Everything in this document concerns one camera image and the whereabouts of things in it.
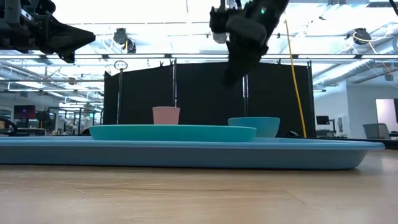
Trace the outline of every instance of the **pink cup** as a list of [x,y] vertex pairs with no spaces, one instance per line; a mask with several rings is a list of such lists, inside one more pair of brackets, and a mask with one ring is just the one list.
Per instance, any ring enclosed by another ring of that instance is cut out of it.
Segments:
[[152,110],[154,112],[154,124],[178,124],[180,108],[157,106]]

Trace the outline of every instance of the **black partition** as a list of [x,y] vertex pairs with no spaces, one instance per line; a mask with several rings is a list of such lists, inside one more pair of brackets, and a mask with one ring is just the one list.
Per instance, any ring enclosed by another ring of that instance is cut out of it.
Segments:
[[[305,66],[294,68],[307,136],[315,137],[311,72]],[[277,137],[286,137],[289,131],[303,136],[290,65],[260,63],[254,67],[248,75],[248,116],[279,117]]]
[[[116,124],[119,74],[106,74],[104,88],[104,124]],[[153,107],[173,105],[171,66],[123,73],[120,124],[153,124]]]
[[180,124],[228,125],[244,116],[243,82],[224,88],[226,63],[177,64],[177,106]]

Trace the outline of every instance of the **blue tray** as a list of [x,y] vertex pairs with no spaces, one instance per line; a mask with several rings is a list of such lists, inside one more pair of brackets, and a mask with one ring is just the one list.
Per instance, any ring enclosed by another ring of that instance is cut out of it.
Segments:
[[94,140],[249,142],[256,128],[205,125],[98,125],[90,127]]
[[352,169],[375,142],[255,139],[254,142],[94,141],[91,137],[0,139],[0,164]]

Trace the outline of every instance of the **teal plate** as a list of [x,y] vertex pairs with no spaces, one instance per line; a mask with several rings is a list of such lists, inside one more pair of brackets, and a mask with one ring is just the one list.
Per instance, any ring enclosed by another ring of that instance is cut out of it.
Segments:
[[200,125],[100,125],[90,127],[101,141],[250,142],[256,128]]

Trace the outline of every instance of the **wooden table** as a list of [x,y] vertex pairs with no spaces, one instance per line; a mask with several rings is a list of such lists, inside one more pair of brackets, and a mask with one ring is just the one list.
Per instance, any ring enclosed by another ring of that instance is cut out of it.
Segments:
[[0,223],[386,224],[398,151],[356,170],[0,167]]

